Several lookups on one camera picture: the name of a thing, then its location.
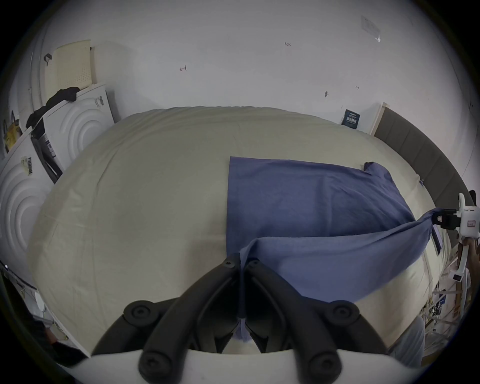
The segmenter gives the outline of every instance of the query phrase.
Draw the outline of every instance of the person's hand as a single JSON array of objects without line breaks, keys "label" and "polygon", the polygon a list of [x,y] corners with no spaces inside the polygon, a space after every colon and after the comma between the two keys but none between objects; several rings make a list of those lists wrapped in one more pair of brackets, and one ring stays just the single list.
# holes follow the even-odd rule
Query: person's hand
[{"label": "person's hand", "polygon": [[468,268],[471,269],[471,267],[480,267],[480,260],[479,260],[479,251],[480,249],[477,249],[477,240],[472,239],[470,237],[465,237],[462,238],[462,241],[459,242],[458,244],[458,257],[462,257],[462,252],[463,252],[463,247],[468,246],[468,259],[467,259],[467,264]]}]

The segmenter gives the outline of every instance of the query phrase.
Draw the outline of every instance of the foam mattress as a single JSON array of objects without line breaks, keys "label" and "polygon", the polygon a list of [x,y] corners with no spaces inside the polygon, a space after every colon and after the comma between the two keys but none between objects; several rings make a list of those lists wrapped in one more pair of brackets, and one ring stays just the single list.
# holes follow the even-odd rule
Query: foam mattress
[{"label": "foam mattress", "polygon": [[[273,108],[173,108],[127,117],[89,145],[42,206],[27,258],[49,310],[89,354],[135,300],[181,295],[226,256],[230,156],[386,167],[416,219],[434,208],[419,176],[379,139]],[[356,302],[389,346],[435,287],[450,243],[431,240]]]}]

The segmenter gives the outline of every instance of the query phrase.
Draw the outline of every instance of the white wall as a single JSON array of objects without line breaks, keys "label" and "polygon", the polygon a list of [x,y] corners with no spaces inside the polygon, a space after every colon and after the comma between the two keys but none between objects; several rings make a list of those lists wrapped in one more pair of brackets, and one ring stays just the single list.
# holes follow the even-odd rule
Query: white wall
[{"label": "white wall", "polygon": [[[380,42],[362,30],[362,15],[379,27]],[[408,1],[77,0],[51,20],[42,57],[83,39],[91,39],[94,74],[107,83],[116,119],[253,105],[341,122],[348,108],[367,132],[386,102],[480,190],[478,95],[453,49]]]}]

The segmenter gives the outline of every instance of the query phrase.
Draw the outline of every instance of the sticker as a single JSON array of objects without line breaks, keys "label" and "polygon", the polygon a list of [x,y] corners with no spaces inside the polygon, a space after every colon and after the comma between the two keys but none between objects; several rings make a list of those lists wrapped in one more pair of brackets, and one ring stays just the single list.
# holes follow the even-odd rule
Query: sticker
[{"label": "sticker", "polygon": [[24,169],[25,173],[30,176],[32,174],[32,158],[23,156],[20,159],[20,162],[22,164],[22,168]]},{"label": "sticker", "polygon": [[345,115],[343,117],[342,125],[345,125],[353,129],[357,129],[357,126],[359,124],[359,119],[360,119],[360,114],[346,109]]},{"label": "sticker", "polygon": [[57,155],[53,151],[52,144],[50,144],[50,140],[45,140],[45,145],[47,146],[48,150],[50,151],[50,154],[52,155],[52,157],[57,157]]}]

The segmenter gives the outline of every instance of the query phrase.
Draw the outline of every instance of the small sign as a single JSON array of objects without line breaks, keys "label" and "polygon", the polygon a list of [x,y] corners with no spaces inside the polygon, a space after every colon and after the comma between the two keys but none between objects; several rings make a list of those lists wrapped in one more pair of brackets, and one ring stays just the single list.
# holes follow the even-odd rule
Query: small sign
[{"label": "small sign", "polygon": [[353,129],[357,129],[359,120],[360,120],[360,115],[358,113],[352,112],[346,109],[345,116],[343,117],[342,125],[345,125],[346,127],[350,127]]}]

